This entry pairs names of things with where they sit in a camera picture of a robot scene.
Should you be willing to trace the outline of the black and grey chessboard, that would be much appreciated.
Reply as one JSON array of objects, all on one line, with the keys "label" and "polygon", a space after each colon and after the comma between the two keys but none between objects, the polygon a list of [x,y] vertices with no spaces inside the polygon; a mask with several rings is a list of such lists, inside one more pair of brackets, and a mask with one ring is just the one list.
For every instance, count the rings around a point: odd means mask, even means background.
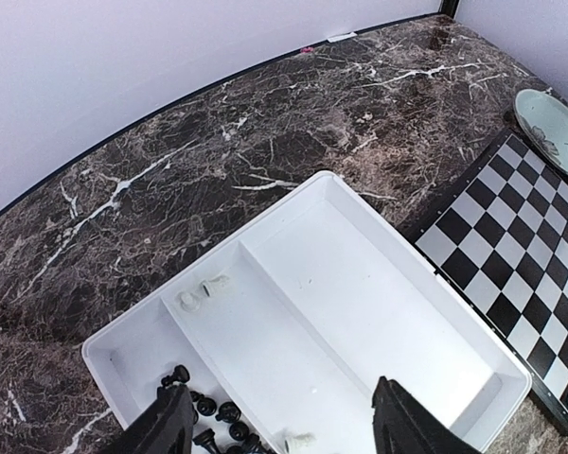
[{"label": "black and grey chessboard", "polygon": [[568,435],[567,181],[502,131],[408,238],[528,369]]}]

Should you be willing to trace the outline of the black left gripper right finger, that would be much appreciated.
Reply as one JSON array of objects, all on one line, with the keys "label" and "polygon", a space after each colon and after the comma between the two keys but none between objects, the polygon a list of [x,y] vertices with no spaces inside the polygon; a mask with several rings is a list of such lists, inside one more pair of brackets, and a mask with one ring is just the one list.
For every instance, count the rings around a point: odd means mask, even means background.
[{"label": "black left gripper right finger", "polygon": [[372,396],[377,453],[476,454],[443,426],[396,380],[379,378]]}]

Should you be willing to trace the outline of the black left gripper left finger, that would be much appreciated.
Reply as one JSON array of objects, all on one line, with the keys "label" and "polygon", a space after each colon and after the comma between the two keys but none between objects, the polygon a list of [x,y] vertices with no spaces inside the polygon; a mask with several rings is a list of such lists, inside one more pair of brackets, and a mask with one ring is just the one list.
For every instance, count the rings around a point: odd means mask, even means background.
[{"label": "black left gripper left finger", "polygon": [[123,453],[190,453],[194,413],[187,385],[172,385],[125,430]]}]

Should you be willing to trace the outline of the white plastic parts tray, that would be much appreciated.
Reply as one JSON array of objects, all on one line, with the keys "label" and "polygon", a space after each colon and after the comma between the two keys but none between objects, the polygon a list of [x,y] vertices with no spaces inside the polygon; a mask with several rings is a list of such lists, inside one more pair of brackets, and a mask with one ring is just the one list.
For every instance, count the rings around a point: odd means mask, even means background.
[{"label": "white plastic parts tray", "polygon": [[[186,312],[179,294],[231,287]],[[205,367],[284,452],[371,453],[372,395],[396,380],[443,426],[488,449],[532,380],[394,227],[321,171],[88,338],[82,357],[119,424],[175,364]]]}]

